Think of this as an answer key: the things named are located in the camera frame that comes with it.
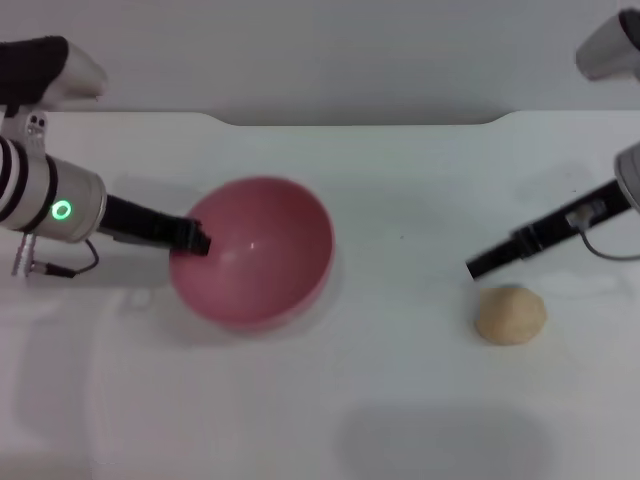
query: white tabletop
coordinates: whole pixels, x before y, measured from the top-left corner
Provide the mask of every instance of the white tabletop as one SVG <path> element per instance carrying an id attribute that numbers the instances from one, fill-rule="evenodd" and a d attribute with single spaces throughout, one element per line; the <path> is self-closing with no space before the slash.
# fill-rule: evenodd
<path id="1" fill-rule="evenodd" d="M 579 240 L 477 285 L 464 262 L 611 179 L 640 113 L 464 127 L 50 119 L 51 154 L 172 213 L 233 178 L 300 181 L 329 209 L 338 255 L 310 312 L 247 338 L 180 304 L 165 252 L 96 235 L 96 271 L 24 288 L 9 277 L 18 236 L 0 233 L 0 478 L 638 478 L 640 264 Z M 634 212 L 592 233 L 611 253 L 639 240 Z M 51 241 L 38 256 L 90 258 Z M 490 346 L 470 323 L 477 288 L 511 283 L 550 319 L 528 345 Z"/>

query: green light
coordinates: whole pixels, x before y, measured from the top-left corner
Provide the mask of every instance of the green light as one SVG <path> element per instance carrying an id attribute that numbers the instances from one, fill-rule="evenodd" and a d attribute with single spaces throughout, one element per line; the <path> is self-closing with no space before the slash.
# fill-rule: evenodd
<path id="1" fill-rule="evenodd" d="M 71 204 L 66 200 L 59 200 L 51 205 L 51 215 L 56 220 L 64 220 L 71 215 Z"/>

